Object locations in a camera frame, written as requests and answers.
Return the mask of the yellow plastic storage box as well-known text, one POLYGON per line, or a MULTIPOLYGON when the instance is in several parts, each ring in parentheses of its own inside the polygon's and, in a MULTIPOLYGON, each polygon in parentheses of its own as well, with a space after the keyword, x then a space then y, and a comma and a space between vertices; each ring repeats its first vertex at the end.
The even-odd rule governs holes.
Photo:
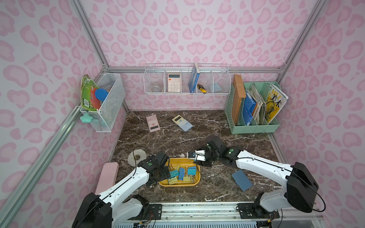
POLYGON ((169 185, 168 184, 168 179, 164 180, 164 181, 160 181, 159 184, 163 187, 193 187, 196 186, 201 179, 201 170, 200 170, 200 166, 195 164, 193 160, 188 159, 188 158, 171 158, 170 163, 168 164, 168 168, 170 165, 176 167, 176 168, 184 168, 185 169, 185 175, 187 174, 187 169, 188 167, 194 167, 196 166, 197 168, 197 173, 195 176, 193 176, 194 178, 194 182, 193 183, 183 183, 183 181, 178 180, 177 184, 174 185, 169 185))

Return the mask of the yellow-green binder clip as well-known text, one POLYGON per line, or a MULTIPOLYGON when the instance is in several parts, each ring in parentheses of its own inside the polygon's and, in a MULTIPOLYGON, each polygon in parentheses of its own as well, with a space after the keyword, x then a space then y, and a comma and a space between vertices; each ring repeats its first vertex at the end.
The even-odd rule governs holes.
POLYGON ((185 175, 183 177, 183 180, 182 181, 183 181, 183 183, 193 183, 194 182, 194 178, 191 175, 185 175))

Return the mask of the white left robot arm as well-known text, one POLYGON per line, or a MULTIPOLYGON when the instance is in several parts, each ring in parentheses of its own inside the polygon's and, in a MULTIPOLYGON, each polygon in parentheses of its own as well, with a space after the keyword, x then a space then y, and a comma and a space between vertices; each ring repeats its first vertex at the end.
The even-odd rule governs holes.
POLYGON ((88 194, 74 219, 73 228, 113 228, 132 218, 146 219, 155 215, 148 209, 149 201, 131 194, 143 185, 150 186, 171 177, 169 157, 162 152, 148 156, 120 182, 96 195, 88 194))

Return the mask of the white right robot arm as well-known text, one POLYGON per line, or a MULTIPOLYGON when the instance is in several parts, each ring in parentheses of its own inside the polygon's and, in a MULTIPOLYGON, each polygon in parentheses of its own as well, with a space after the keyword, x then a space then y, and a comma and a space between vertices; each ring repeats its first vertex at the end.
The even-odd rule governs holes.
POLYGON ((264 176, 281 186, 272 192, 259 193, 253 203, 239 204, 237 210, 243 218, 271 219, 278 215, 278 209, 289 207, 304 213, 315 210, 319 186, 306 165, 300 162, 290 165, 264 159, 240 147, 227 147, 216 135, 206 138, 205 144, 189 151, 187 157, 204 167, 219 161, 264 176))

